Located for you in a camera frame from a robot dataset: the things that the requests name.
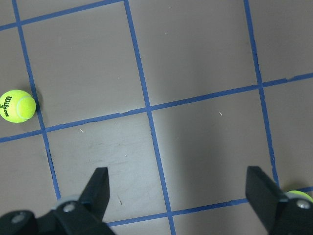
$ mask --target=blue tape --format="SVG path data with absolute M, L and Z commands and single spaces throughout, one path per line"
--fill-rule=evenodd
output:
M 6 30 L 9 28 L 14 28 L 14 27 L 16 27 L 16 23 L 9 23 L 9 24 L 0 26 L 0 31 Z
M 297 191 L 311 192 L 311 191 L 313 191 L 313 186 L 312 187 L 306 187 L 306 188 L 299 188 L 299 189 L 297 189 Z
M 190 209 L 173 211 L 173 212 L 171 212 L 171 215 L 176 216 L 176 215 L 181 215 L 181 214 L 196 213 L 196 212 L 207 211 L 207 210 L 212 210 L 212 209 L 217 209 L 217 208 L 222 208 L 222 207 L 236 206 L 236 205 L 244 204 L 247 202 L 248 202 L 248 200 L 245 198 L 237 199 L 237 200 L 232 200 L 229 202 L 221 202 L 221 203 L 216 203 L 216 204 L 212 204 L 212 205 L 206 205 L 206 206 L 201 206 L 201 207 L 195 207 L 195 208 L 190 208 Z M 168 213 L 160 213 L 160 214 L 153 214 L 153 215 L 137 217 L 137 218 L 132 218 L 132 219 L 119 220 L 119 221 L 108 223 L 107 225 L 109 227 L 114 227 L 114 226 L 118 226 L 118 225 L 137 223 L 137 222 L 153 220 L 153 219 L 160 219 L 160 218 L 165 218 L 165 217 L 168 217 Z
M 28 53 L 27 53 L 27 49 L 26 49 L 24 33 L 23 33 L 22 26 L 21 26 L 21 20 L 20 20 L 20 15 L 19 15 L 19 10 L 18 10 L 16 0 L 12 0 L 12 5 L 13 5 L 14 14 L 15 14 L 17 28 L 19 31 L 19 36 L 20 36 L 22 51 L 23 51 L 24 60 L 25 60 L 25 64 L 26 64 L 26 69 L 27 69 L 28 76 L 29 76 L 30 88 L 31 88 L 33 97 L 34 97 L 36 104 L 37 104 L 37 116 L 38 116 L 39 124 L 40 124 L 41 130 L 42 130 L 43 139 L 45 142 L 45 149 L 47 152 L 49 167 L 50 167 L 50 171 L 51 171 L 51 175 L 52 175 L 53 186 L 54 186 L 54 190 L 55 190 L 55 194 L 56 194 L 57 199 L 60 199 L 61 198 L 60 190 L 59 190 L 56 174 L 54 171 L 54 166 L 53 166 L 52 157 L 51 157 L 51 153 L 50 153 L 49 141 L 48 141 L 47 134 L 45 132 L 45 125 L 44 125 L 43 116 L 42 116 L 39 101 L 38 101 L 35 82 L 34 82 L 33 73 L 31 70 L 30 62 L 29 62 L 29 57 L 28 57 Z
M 27 137 L 31 137 L 31 136 L 36 136 L 36 135 L 41 135 L 42 133 L 43 133 L 42 130 L 37 130 L 37 131 L 31 131 L 31 132 L 18 134 L 18 135 L 14 135 L 14 136 L 1 137 L 0 143 L 19 140 L 19 139 L 23 139 L 23 138 L 27 138 Z
M 177 101 L 173 101 L 173 102 L 169 102 L 169 103 L 165 103 L 165 104 L 153 105 L 153 106 L 151 106 L 151 110 L 165 109 L 165 108 L 169 108 L 169 107 L 174 107 L 174 106 L 178 106 L 178 105 L 182 105 L 182 104 L 194 103 L 194 102 L 212 99 L 212 98 L 216 98 L 216 97 L 221 97 L 221 96 L 225 96 L 225 95 L 248 92 L 248 91 L 252 91 L 252 90 L 257 90 L 258 88 L 259 88 L 258 85 L 234 88 L 234 89 L 227 90 L 227 91 L 215 92 L 215 93 L 211 93 L 211 94 L 200 95 L 200 96 L 193 97 L 193 98 L 177 100 Z
M 128 112 L 122 113 L 122 114 L 121 113 L 109 114 L 109 115 L 104 115 L 104 116 L 100 116 L 100 117 L 95 117 L 95 118 L 93 117 L 93 118 L 88 118 L 85 120 L 74 121 L 74 122 L 70 122 L 70 123 L 66 123 L 66 124 L 51 126 L 51 127 L 47 127 L 46 131 L 47 132 L 57 131 L 57 130 L 70 128 L 73 126 L 84 125 L 84 124 L 87 124 L 90 122 L 105 121 L 105 120 L 110 120 L 110 119 L 114 119 L 114 118 L 126 117 L 129 115 L 141 114 L 141 113 L 145 113 L 145 112 L 146 112 L 146 108 L 134 109 L 134 110 L 130 110 Z
M 282 79 L 278 79 L 278 80 L 264 82 L 263 87 L 276 86 L 276 85 L 280 85 L 280 84 L 284 84 L 284 83 L 301 81 L 301 80 L 310 79 L 310 78 L 313 78 L 313 73 L 306 73 L 306 74 L 297 75 L 297 76 L 292 77 L 290 79 L 282 78 Z
M 21 21 L 21 25 L 31 24 L 31 23 L 38 22 L 38 21 L 44 21 L 44 20 L 48 20 L 51 18 L 55 18 L 55 17 L 59 17 L 59 16 L 63 16 L 63 15 L 68 15 L 68 14 L 79 12 L 79 11 L 89 10 L 92 8 L 96 8 L 96 7 L 100 7 L 100 6 L 104 6 L 104 5 L 108 5 L 108 4 L 112 4 L 112 3 L 116 3 L 116 2 L 121 2 L 121 1 L 123 1 L 123 0 L 103 0 L 103 1 L 98 1 L 95 3 L 91 3 L 91 4 L 77 6 L 77 7 L 73 7 L 70 9 L 66 9 L 66 10 L 62 10 L 62 11 L 34 17 L 31 19 L 23 20 L 23 21 Z
M 279 179 L 278 179 L 278 174 L 277 174 L 277 170 L 276 170 L 274 148 L 273 148 L 272 137 L 271 137 L 270 127 L 269 127 L 268 110 L 267 110 L 266 102 L 265 102 L 265 94 L 264 94 L 264 90 L 263 90 L 262 76 L 261 76 L 261 72 L 260 72 L 258 55 L 257 55 L 257 48 L 256 48 L 255 39 L 254 39 L 254 34 L 253 34 L 253 25 L 252 25 L 252 18 L 251 18 L 249 1 L 244 0 L 244 5 L 245 5 L 245 11 L 246 11 L 246 21 L 247 21 L 247 26 L 248 26 L 248 31 L 249 31 L 251 50 L 252 50 L 252 54 L 253 54 L 254 69 L 255 69 L 257 82 L 259 85 L 259 95 L 260 95 L 260 100 L 261 100 L 264 126 L 265 126 L 267 141 L 268 141 L 268 151 L 269 151 L 269 156 L 270 156 L 270 163 L 272 166 L 272 173 L 273 173 L 274 181 L 279 186 Z
M 148 96 L 147 84 L 146 84 L 146 80 L 145 80 L 145 76 L 144 76 L 144 72 L 143 72 L 143 67 L 142 67 L 142 63 L 141 63 L 141 59 L 140 59 L 140 52 L 139 52 L 137 37 L 136 37 L 136 33 L 135 33 L 133 18 L 132 18 L 131 9 L 130 9 L 128 0 L 124 0 L 124 5 L 125 5 L 126 16 L 127 16 L 127 20 L 128 20 L 129 29 L 130 29 L 130 34 L 131 34 L 131 38 L 132 38 L 132 42 L 133 42 L 133 46 L 134 46 L 134 53 L 135 53 L 137 67 L 138 67 L 138 71 L 139 71 L 139 78 L 140 78 L 140 82 L 141 82 L 143 97 L 144 97 L 145 105 L 147 108 L 147 115 L 148 115 L 148 119 L 149 119 L 152 141 L 153 141 L 153 146 L 154 146 L 155 155 L 156 155 L 156 163 L 157 163 L 157 167 L 158 167 L 158 171 L 159 171 L 159 175 L 160 175 L 160 179 L 161 179 L 161 185 L 162 185 L 162 190 L 163 190 L 163 195 L 164 195 L 166 211 L 168 213 L 168 220 L 169 220 L 169 225 L 170 225 L 170 229 L 171 229 L 171 234 L 176 235 L 173 217 L 170 214 L 171 213 L 171 205 L 170 205 L 170 199 L 169 199 L 168 191 L 167 191 L 167 187 L 166 187 L 164 171 L 163 171 L 162 162 L 161 162 L 161 156 L 160 156 L 160 152 L 159 152 L 159 148 L 158 148 L 156 130 L 155 130 L 154 122 L 153 122 L 152 112 L 150 110 L 151 107 L 150 107 L 150 101 L 149 101 L 149 96 Z

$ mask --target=tennis ball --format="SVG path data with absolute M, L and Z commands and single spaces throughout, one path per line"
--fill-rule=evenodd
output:
M 11 90 L 0 97 L 0 115 L 7 121 L 19 123 L 34 116 L 36 102 L 25 91 Z
M 287 195 L 289 195 L 289 196 L 290 196 L 290 194 L 293 194 L 293 195 L 295 195 L 295 196 L 297 195 L 297 196 L 303 197 L 303 198 L 305 198 L 305 199 L 307 199 L 308 201 L 310 201 L 310 202 L 313 203 L 313 199 L 312 199 L 309 195 L 307 195 L 305 192 L 293 190 L 293 191 L 289 191 L 289 192 L 287 193 Z

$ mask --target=screw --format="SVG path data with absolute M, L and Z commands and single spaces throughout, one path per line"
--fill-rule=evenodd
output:
M 302 200 L 302 199 L 299 199 L 297 201 L 297 206 L 300 207 L 301 209 L 310 209 L 310 203 L 306 200 Z
M 63 211 L 68 213 L 75 210 L 75 205 L 73 203 L 67 204 L 65 207 L 63 207 Z
M 19 214 L 15 215 L 12 218 L 11 222 L 12 222 L 12 224 L 17 224 L 17 223 L 23 221 L 24 219 L 25 219 L 25 213 L 24 212 L 20 212 Z

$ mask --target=scuff mark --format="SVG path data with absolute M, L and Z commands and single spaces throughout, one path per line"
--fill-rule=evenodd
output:
M 121 204 L 121 206 L 123 205 L 122 200 L 119 198 L 119 196 L 117 196 L 119 203 Z

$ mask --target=wilson logo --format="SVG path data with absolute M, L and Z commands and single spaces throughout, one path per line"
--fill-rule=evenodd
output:
M 6 117 L 9 116 L 7 108 L 9 107 L 9 103 L 11 101 L 12 97 L 11 96 L 7 96 L 4 100 L 3 104 L 0 104 L 0 108 L 3 108 L 3 112 L 5 114 Z

